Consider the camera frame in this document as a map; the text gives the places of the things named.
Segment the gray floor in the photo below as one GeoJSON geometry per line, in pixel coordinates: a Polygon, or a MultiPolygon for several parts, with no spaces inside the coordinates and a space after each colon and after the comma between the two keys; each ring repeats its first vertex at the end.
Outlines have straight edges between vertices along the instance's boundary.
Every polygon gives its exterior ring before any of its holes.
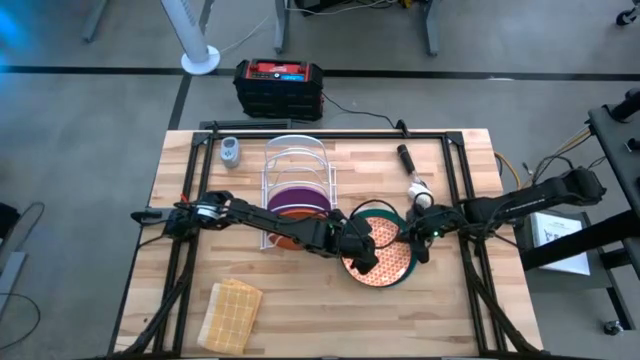
{"type": "MultiPolygon", "coordinates": [[[[204,1],[192,1],[200,13],[204,1]]],[[[332,69],[499,72],[640,72],[640,28],[613,26],[626,0],[449,0],[441,9],[442,50],[428,58],[418,9],[357,10],[338,16],[291,14],[284,58],[332,69]]],[[[156,0],[111,0],[96,42],[80,40],[90,2],[31,0],[6,6],[31,41],[7,47],[10,65],[176,67],[180,44],[156,0]]],[[[217,0],[207,39],[224,48],[272,12],[271,1],[217,0]]],[[[271,58],[273,15],[257,35],[225,52],[222,66],[271,58]]],[[[26,244],[29,259],[16,291],[32,297],[42,322],[6,359],[68,359],[103,354],[113,330],[138,229],[128,213],[144,206],[180,76],[0,74],[0,201],[23,209],[47,204],[26,244]]],[[[344,106],[402,118],[414,128],[486,127],[497,151],[520,171],[573,135],[591,107],[622,98],[638,83],[336,79],[325,91],[344,106]]],[[[194,78],[181,129],[200,121],[245,119],[231,78],[194,78]]],[[[327,104],[313,127],[384,128],[375,118],[340,114],[327,104]]],[[[571,153],[588,164],[595,140],[571,153]]],[[[549,173],[562,171],[562,164],[549,173]]],[[[590,208],[593,221],[626,209],[607,164],[597,168],[609,189],[590,208]]],[[[505,189],[513,180],[505,173],[505,189]]],[[[18,229],[16,236],[24,229],[18,229]]],[[[636,322],[640,287],[630,269],[616,271],[636,322]]],[[[601,334],[613,317],[604,290],[532,294],[545,348],[556,354],[634,358],[640,335],[601,334]]],[[[24,333],[32,309],[11,304],[0,323],[0,346],[24,333]]]]}

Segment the white paper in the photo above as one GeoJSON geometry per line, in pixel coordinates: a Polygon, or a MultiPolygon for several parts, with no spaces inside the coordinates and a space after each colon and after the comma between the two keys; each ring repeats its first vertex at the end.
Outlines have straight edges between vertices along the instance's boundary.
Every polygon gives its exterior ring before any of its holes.
{"type": "MultiPolygon", "coordinates": [[[[566,219],[560,216],[535,213],[531,215],[531,229],[533,231],[533,243],[538,247],[582,230],[582,223],[578,220],[566,219]]],[[[581,275],[591,274],[586,253],[556,261],[540,268],[581,275]]]]}

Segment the black handle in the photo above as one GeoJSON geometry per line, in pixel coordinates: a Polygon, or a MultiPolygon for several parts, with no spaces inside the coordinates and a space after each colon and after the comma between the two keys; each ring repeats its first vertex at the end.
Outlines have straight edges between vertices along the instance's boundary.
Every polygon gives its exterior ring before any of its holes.
{"type": "Polygon", "coordinates": [[[416,167],[413,165],[411,154],[409,154],[409,149],[407,149],[406,145],[398,145],[398,156],[400,156],[400,160],[402,161],[402,165],[404,165],[404,169],[407,170],[407,174],[411,175],[411,173],[416,170],[416,167]]]}
{"type": "Polygon", "coordinates": [[[632,119],[628,118],[638,110],[640,110],[640,91],[632,90],[623,102],[609,111],[609,114],[614,120],[626,123],[631,122],[632,119]]]}

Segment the white wire dish rack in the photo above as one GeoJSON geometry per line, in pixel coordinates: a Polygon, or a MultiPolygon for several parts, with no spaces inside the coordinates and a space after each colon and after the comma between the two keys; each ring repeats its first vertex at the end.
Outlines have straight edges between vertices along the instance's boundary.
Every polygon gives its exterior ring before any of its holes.
{"type": "MultiPolygon", "coordinates": [[[[336,191],[336,168],[331,166],[324,144],[311,136],[284,135],[267,142],[264,149],[265,164],[262,171],[262,207],[267,208],[269,200],[277,193],[292,187],[308,187],[324,194],[331,209],[338,206],[336,191]]],[[[307,208],[315,211],[326,210],[304,201],[269,209],[273,212],[285,209],[307,208]]],[[[262,233],[260,250],[275,247],[262,233]]]]}

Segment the black clamp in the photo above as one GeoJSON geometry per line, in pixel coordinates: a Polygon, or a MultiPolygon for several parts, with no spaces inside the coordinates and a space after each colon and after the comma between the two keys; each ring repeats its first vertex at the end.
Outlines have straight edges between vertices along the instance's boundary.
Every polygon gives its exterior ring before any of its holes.
{"type": "Polygon", "coordinates": [[[411,133],[409,132],[409,129],[407,128],[407,124],[405,124],[404,120],[402,120],[402,119],[400,119],[400,120],[398,120],[398,122],[396,122],[396,126],[394,127],[394,129],[402,131],[402,137],[404,137],[405,139],[411,137],[411,133]]]}
{"type": "Polygon", "coordinates": [[[220,135],[218,134],[218,131],[220,131],[220,126],[218,125],[218,122],[214,120],[213,123],[211,124],[210,128],[211,128],[211,131],[212,131],[211,138],[213,140],[220,139],[220,135]]]}
{"type": "Polygon", "coordinates": [[[162,211],[151,209],[147,209],[144,211],[134,211],[131,213],[131,218],[133,219],[133,221],[144,226],[147,224],[147,222],[145,222],[145,220],[147,219],[159,220],[160,218],[162,218],[162,211]]]}
{"type": "Polygon", "coordinates": [[[196,132],[193,134],[193,138],[191,141],[191,146],[200,146],[206,143],[209,140],[209,136],[211,134],[208,132],[196,132]]]}

